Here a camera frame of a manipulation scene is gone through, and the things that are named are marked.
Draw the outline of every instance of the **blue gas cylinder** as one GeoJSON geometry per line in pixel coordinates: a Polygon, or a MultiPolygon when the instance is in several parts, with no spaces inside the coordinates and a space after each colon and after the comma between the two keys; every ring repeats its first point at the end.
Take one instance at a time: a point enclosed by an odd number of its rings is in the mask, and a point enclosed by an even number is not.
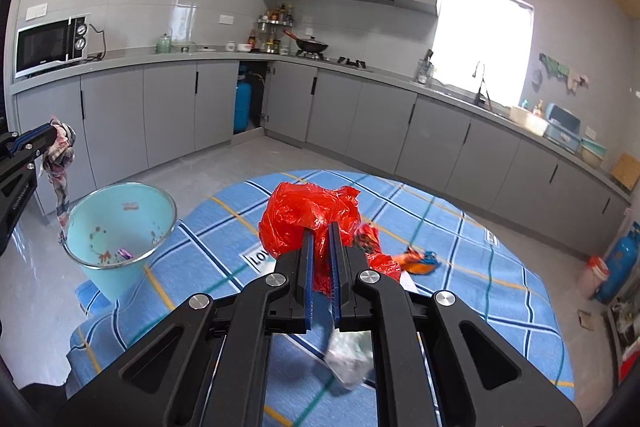
{"type": "Polygon", "coordinates": [[[251,104],[251,84],[238,82],[236,87],[236,113],[234,115],[234,133],[246,130],[249,125],[249,108],[251,104]]]}
{"type": "Polygon", "coordinates": [[[638,260],[638,244],[640,243],[640,225],[634,222],[632,229],[625,237],[621,237],[605,260],[609,268],[609,278],[602,283],[596,292],[596,299],[609,304],[625,285],[638,260]]]}

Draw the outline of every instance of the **window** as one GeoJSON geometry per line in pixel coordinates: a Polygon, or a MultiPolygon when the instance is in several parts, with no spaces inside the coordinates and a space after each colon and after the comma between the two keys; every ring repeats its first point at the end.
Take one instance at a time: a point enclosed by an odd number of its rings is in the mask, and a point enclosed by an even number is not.
{"type": "Polygon", "coordinates": [[[489,98],[506,107],[518,105],[532,28],[533,7],[519,0],[442,0],[433,43],[435,78],[477,92],[484,63],[489,98]]]}

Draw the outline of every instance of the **white plastic basin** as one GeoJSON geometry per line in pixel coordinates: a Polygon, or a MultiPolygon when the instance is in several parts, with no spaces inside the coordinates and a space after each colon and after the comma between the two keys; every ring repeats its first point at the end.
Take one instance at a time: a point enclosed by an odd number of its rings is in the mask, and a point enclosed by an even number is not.
{"type": "Polygon", "coordinates": [[[527,131],[532,132],[536,136],[543,136],[549,125],[544,118],[536,116],[532,112],[527,111],[517,105],[511,106],[509,110],[509,120],[517,123],[520,127],[524,127],[527,131]]]}

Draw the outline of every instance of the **countertop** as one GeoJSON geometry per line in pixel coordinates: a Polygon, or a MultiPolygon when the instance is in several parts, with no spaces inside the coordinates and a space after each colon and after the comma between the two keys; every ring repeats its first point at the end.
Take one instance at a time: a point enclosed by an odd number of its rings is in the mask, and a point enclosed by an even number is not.
{"type": "Polygon", "coordinates": [[[471,103],[464,102],[458,98],[454,98],[444,92],[429,89],[424,86],[420,86],[412,81],[411,77],[404,76],[402,74],[392,73],[391,71],[379,70],[377,68],[367,67],[367,70],[356,70],[340,66],[332,62],[323,62],[321,60],[312,60],[310,58],[292,57],[289,55],[274,55],[274,54],[262,54],[262,53],[242,53],[242,52],[225,52],[224,46],[212,46],[213,51],[193,51],[188,53],[180,53],[178,51],[172,51],[169,54],[156,54],[154,48],[130,48],[127,50],[114,50],[108,52],[106,57],[100,61],[85,62],[73,66],[68,66],[59,70],[48,71],[47,73],[38,74],[31,78],[25,78],[19,80],[9,87],[10,95],[16,95],[19,92],[32,89],[33,87],[48,84],[49,82],[55,82],[62,78],[68,78],[70,76],[76,76],[78,74],[87,74],[94,71],[109,70],[112,68],[121,68],[124,66],[135,66],[139,64],[153,64],[157,62],[172,62],[177,60],[264,60],[264,61],[281,61],[281,62],[293,62],[295,64],[304,64],[305,66],[312,66],[321,68],[324,70],[338,71],[339,73],[351,74],[353,76],[360,76],[376,82],[382,82],[390,86],[401,87],[417,94],[427,96],[434,100],[452,105],[460,108],[461,110],[469,111],[474,115],[477,115],[486,120],[493,121],[525,138],[539,143],[546,147],[551,152],[554,152],[558,156],[562,156],[567,161],[570,161],[574,165],[583,169],[587,174],[590,174],[597,180],[605,184],[610,190],[618,194],[628,203],[631,203],[631,197],[624,192],[620,187],[613,183],[609,179],[609,175],[601,170],[593,169],[588,166],[579,156],[571,154],[564,148],[549,142],[549,140],[536,136],[528,130],[513,123],[511,120],[503,118],[498,114],[487,111],[481,107],[472,105],[471,103]]]}

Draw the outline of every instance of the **microwave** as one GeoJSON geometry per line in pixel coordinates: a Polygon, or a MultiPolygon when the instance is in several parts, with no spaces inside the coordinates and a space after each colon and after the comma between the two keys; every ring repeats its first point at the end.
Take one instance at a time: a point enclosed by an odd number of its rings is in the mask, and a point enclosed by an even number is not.
{"type": "Polygon", "coordinates": [[[86,15],[20,28],[15,78],[86,58],[86,15]]]}

